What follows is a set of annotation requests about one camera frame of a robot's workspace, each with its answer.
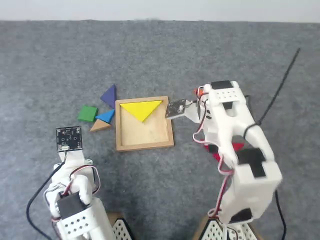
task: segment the wooden puzzle board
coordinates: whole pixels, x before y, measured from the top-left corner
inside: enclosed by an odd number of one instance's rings
[[[140,122],[120,104],[162,100],[161,104]],[[165,118],[167,96],[143,97],[115,101],[116,150],[133,151],[174,145],[171,120]]]

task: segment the black cable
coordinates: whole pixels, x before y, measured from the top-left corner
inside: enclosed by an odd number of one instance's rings
[[[35,198],[38,196],[38,194],[41,192],[41,190],[47,185],[47,183],[50,181],[50,179],[52,178],[52,176],[58,172],[61,167],[65,164],[66,162],[66,158],[67,158],[67,152],[65,151],[64,152],[64,160],[63,162],[57,166],[55,168],[55,170],[53,170],[53,172],[49,175],[49,177],[44,181],[44,183],[39,187],[39,189],[35,192],[35,194],[31,197],[31,199],[29,200],[27,206],[26,206],[26,211],[25,211],[25,215],[26,215],[26,219],[27,221],[29,222],[29,224],[38,232],[40,233],[42,236],[44,236],[46,239],[48,240],[52,240],[51,237],[49,237],[47,234],[45,234],[40,228],[38,228],[34,223],[33,221],[31,220],[30,218],[30,207],[31,207],[31,204],[33,203],[33,201],[35,200]]]
[[[277,206],[277,208],[278,208],[279,215],[280,215],[280,218],[281,218],[281,221],[282,221],[282,224],[283,224],[283,234],[282,234],[281,240],[285,240],[286,234],[287,234],[287,224],[286,224],[284,215],[282,214],[282,211],[281,211],[281,207],[280,207],[280,203],[279,203],[278,190],[275,190],[274,196],[275,196],[276,206]]]
[[[284,86],[285,81],[286,81],[286,79],[287,79],[287,77],[288,77],[288,75],[289,75],[289,73],[290,73],[290,70],[292,69],[292,67],[293,67],[293,65],[294,65],[294,63],[295,63],[295,61],[296,61],[296,59],[297,59],[297,57],[298,57],[299,52],[300,52],[300,47],[296,50],[296,52],[295,52],[295,54],[294,54],[294,56],[293,56],[293,58],[292,58],[292,60],[291,60],[291,62],[290,62],[290,65],[288,66],[287,70],[286,70],[285,73],[284,73],[284,76],[283,76],[283,78],[282,78],[282,81],[281,81],[278,89],[276,90],[276,92],[275,92],[275,94],[274,94],[271,102],[269,103],[268,107],[266,108],[266,110],[264,111],[264,113],[262,114],[262,116],[260,117],[260,119],[259,119],[258,121],[256,121],[255,123],[247,126],[246,129],[244,130],[244,133],[243,133],[243,138],[244,138],[244,139],[246,139],[247,132],[248,132],[248,130],[249,130],[250,128],[252,128],[253,126],[256,126],[256,125],[260,126],[261,123],[262,123],[262,121],[265,119],[267,113],[268,113],[269,110],[271,109],[272,105],[275,103],[276,98],[278,97],[278,95],[279,95],[282,87]]]
[[[246,135],[247,135],[247,132],[250,128],[252,128],[253,126],[256,126],[256,125],[261,125],[262,124],[262,121],[265,119],[267,113],[269,112],[269,110],[271,109],[272,105],[275,103],[275,100],[277,98],[277,96],[279,95],[282,87],[284,86],[285,84],[285,81],[289,75],[289,72],[290,70],[292,69],[297,57],[298,57],[298,54],[300,52],[300,47],[296,50],[292,60],[291,60],[291,63],[289,65],[289,67],[287,68],[287,70],[285,71],[284,73],[284,76],[282,78],[282,81],[278,87],[278,89],[276,90],[271,102],[269,103],[268,107],[266,108],[266,110],[264,111],[263,115],[260,117],[260,119],[258,121],[256,121],[255,123],[249,125],[245,130],[244,130],[244,133],[243,133],[243,138],[246,139]],[[249,111],[251,112],[252,114],[252,109],[251,109],[251,98],[250,98],[250,95],[246,95],[245,96],[246,98],[248,98],[248,108],[249,108]],[[282,234],[282,238],[281,240],[285,240],[286,238],[286,234],[287,234],[287,224],[286,224],[286,221],[285,221],[285,218],[284,218],[284,215],[282,214],[282,210],[281,210],[281,207],[280,207],[280,203],[279,203],[279,195],[278,195],[278,190],[275,190],[274,192],[274,196],[275,196],[275,201],[276,201],[276,206],[278,208],[278,211],[279,211],[279,215],[280,215],[280,218],[281,218],[281,221],[282,221],[282,224],[283,224],[283,234]]]

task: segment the white perforated plastic part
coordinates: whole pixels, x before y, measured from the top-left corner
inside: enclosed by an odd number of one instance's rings
[[[248,224],[233,225],[230,228],[228,233],[231,240],[237,240],[237,235],[238,240],[258,240]],[[223,240],[223,230],[216,220],[210,221],[201,240]]]
[[[215,89],[214,92],[216,93],[220,103],[240,101],[243,99],[243,94],[240,88],[236,87]]]
[[[248,224],[242,224],[241,226],[246,240],[258,240]]]
[[[122,219],[115,221],[112,229],[116,240],[132,240],[126,224]]]
[[[216,220],[211,220],[201,240],[222,240],[223,231]]]
[[[94,208],[89,207],[82,212],[63,219],[61,226],[68,239],[75,238],[95,229],[98,223],[94,214]]]

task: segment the robotic arm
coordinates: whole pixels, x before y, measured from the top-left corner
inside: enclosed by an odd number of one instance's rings
[[[52,176],[44,198],[60,239],[115,240],[105,208],[94,196],[100,178],[92,160],[85,159],[81,149],[62,151],[59,156],[64,164]]]
[[[209,217],[218,217],[225,225],[249,223],[260,218],[282,180],[266,136],[258,125],[247,129],[255,121],[237,82],[212,82],[199,87],[196,95],[197,101],[169,103],[166,117],[186,116],[199,123],[193,134],[194,141],[218,148],[218,171],[225,179],[215,208],[208,212]],[[201,130],[204,140],[196,138]],[[244,136],[245,132],[245,139],[252,148],[235,152],[232,138]],[[230,170],[222,170],[223,164]],[[225,191],[229,179],[231,185]]]

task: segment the wire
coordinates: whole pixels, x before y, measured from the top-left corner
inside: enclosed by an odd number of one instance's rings
[[[71,179],[70,182],[68,183],[68,185],[65,187],[63,193],[62,193],[62,196],[67,196],[68,192],[70,192],[70,188],[71,188],[71,184],[74,180]]]
[[[194,140],[196,143],[198,143],[198,144],[204,144],[204,143],[206,143],[206,141],[202,141],[202,140],[196,139],[196,135],[197,135],[198,133],[200,133],[200,131],[201,131],[203,125],[204,125],[204,122],[205,122],[206,113],[207,113],[206,101],[207,101],[207,100],[204,101],[204,112],[203,112],[202,120],[201,120],[201,122],[200,122],[197,130],[192,134],[193,140]]]
[[[249,130],[250,128],[252,128],[253,126],[256,126],[256,125],[260,126],[260,125],[262,124],[262,121],[265,119],[267,113],[268,113],[269,110],[271,109],[272,105],[275,103],[276,98],[278,97],[278,95],[279,95],[282,87],[284,86],[285,81],[286,81],[286,79],[287,79],[287,77],[288,77],[288,75],[289,75],[289,73],[290,73],[290,70],[292,69],[292,67],[293,67],[293,65],[294,65],[294,63],[295,63],[295,61],[296,61],[296,59],[297,59],[297,57],[298,57],[298,55],[299,55],[299,53],[300,53],[300,50],[301,50],[300,47],[296,50],[296,52],[295,52],[295,54],[294,54],[294,56],[293,56],[293,58],[292,58],[292,60],[291,60],[291,62],[290,62],[290,64],[289,64],[287,70],[286,70],[285,73],[284,73],[284,76],[283,76],[283,78],[282,78],[282,80],[281,80],[281,82],[280,82],[280,85],[279,85],[278,89],[276,90],[273,98],[271,99],[271,102],[270,102],[269,105],[267,106],[266,110],[264,111],[264,113],[262,114],[262,116],[260,117],[260,119],[259,119],[258,121],[256,121],[255,123],[247,126],[246,129],[244,130],[244,133],[243,133],[243,138],[244,138],[244,139],[246,139],[247,132],[248,132],[248,130]]]
[[[44,200],[45,200],[45,202],[46,202],[46,204],[47,204],[48,206],[49,206],[50,204],[49,204],[49,201],[48,201],[48,199],[47,199],[47,193],[50,193],[50,192],[53,192],[53,191],[57,190],[58,188],[60,188],[59,185],[62,185],[64,188],[67,187],[67,186],[64,185],[63,183],[58,182],[57,185],[53,186],[53,188],[47,189],[47,190],[44,191],[44,193],[43,193],[43,198],[44,198]]]
[[[99,176],[99,173],[98,173],[98,169],[97,169],[95,166],[90,165],[90,164],[82,165],[82,166],[76,168],[75,170],[73,170],[73,171],[70,173],[69,178],[70,178],[70,181],[71,181],[73,174],[75,174],[76,172],[78,172],[78,171],[80,171],[80,170],[82,170],[82,169],[85,169],[85,168],[93,168],[93,169],[95,170],[96,176],[97,176],[97,178],[98,178],[99,185],[98,185],[98,187],[97,187],[94,191],[92,191],[92,194],[94,195],[94,194],[96,194],[96,193],[100,190],[100,186],[101,186],[101,181],[100,181],[100,176]]]
[[[283,234],[282,234],[281,240],[285,240],[286,234],[287,234],[287,224],[286,224],[284,215],[282,214],[282,211],[281,211],[281,207],[280,207],[280,203],[279,203],[278,190],[275,190],[274,196],[275,196],[276,206],[277,206],[277,208],[278,208],[279,215],[280,215],[280,218],[281,218],[281,221],[282,221],[282,224],[283,224]]]
[[[30,207],[31,204],[33,203],[33,201],[35,200],[35,198],[38,196],[38,194],[41,192],[41,190],[47,185],[47,183],[50,181],[50,179],[52,178],[53,175],[55,175],[56,172],[58,172],[62,166],[65,164],[66,162],[66,158],[67,158],[67,152],[64,151],[64,160],[63,162],[57,166],[52,173],[49,175],[49,177],[44,181],[44,183],[39,187],[39,189],[34,193],[34,195],[31,197],[31,199],[29,200],[28,204],[26,205],[26,210],[25,210],[25,215],[26,215],[26,219],[29,222],[29,224],[42,236],[44,236],[46,239],[48,240],[52,240],[51,237],[49,237],[47,234],[45,234],[40,228],[38,228],[33,221],[30,218]]]
[[[222,165],[224,164],[224,156],[222,156],[220,158],[220,161],[218,163],[218,172],[223,175],[223,176],[230,176],[232,174],[234,174],[234,170],[231,169],[231,170],[228,170],[228,171],[225,171],[225,170],[222,170]]]
[[[290,64],[289,64],[287,70],[286,70],[285,73],[284,73],[284,76],[283,76],[283,78],[282,78],[282,81],[281,81],[278,89],[276,90],[276,92],[275,92],[275,94],[274,94],[271,102],[270,102],[269,105],[267,106],[267,108],[266,108],[266,110],[264,111],[263,115],[260,117],[260,119],[259,119],[258,121],[256,121],[255,123],[249,125],[249,126],[244,130],[244,133],[243,133],[243,138],[244,138],[244,139],[246,139],[247,132],[248,132],[248,130],[249,130],[250,128],[252,128],[253,126],[256,126],[256,125],[260,126],[260,125],[262,124],[262,121],[265,119],[267,113],[269,112],[269,110],[271,109],[271,107],[273,106],[273,104],[275,103],[275,100],[276,100],[277,96],[279,95],[282,87],[284,86],[285,81],[286,81],[286,79],[288,78],[288,75],[289,75],[289,73],[290,73],[290,70],[292,69],[292,67],[293,67],[293,65],[294,65],[294,63],[295,63],[295,61],[296,61],[296,59],[297,59],[297,57],[298,57],[298,55],[299,55],[299,53],[300,53],[300,50],[301,50],[300,47],[296,50],[296,52],[295,52],[295,54],[294,54],[294,56],[293,56],[293,58],[292,58],[292,60],[291,60],[291,62],[290,62]],[[286,224],[286,220],[285,220],[285,218],[284,218],[284,215],[283,215],[282,210],[281,210],[281,207],[280,207],[278,190],[275,190],[274,196],[275,196],[276,206],[277,206],[277,208],[278,208],[278,212],[279,212],[279,215],[280,215],[282,224],[283,224],[283,234],[282,234],[282,238],[281,238],[281,239],[282,239],[282,240],[285,240],[286,234],[287,234],[287,224]]]
[[[218,198],[217,198],[217,201],[216,201],[216,204],[215,204],[215,208],[212,208],[208,211],[207,215],[209,218],[215,218],[217,215],[218,215],[218,212],[220,211],[220,205],[221,205],[221,201],[222,201],[222,197],[226,191],[226,188],[227,188],[227,183],[228,183],[228,180],[229,180],[229,177],[231,175],[227,175],[224,177],[223,179],[223,182],[222,182],[222,185],[221,185],[221,188],[220,188],[220,191],[219,191],[219,194],[218,194]]]

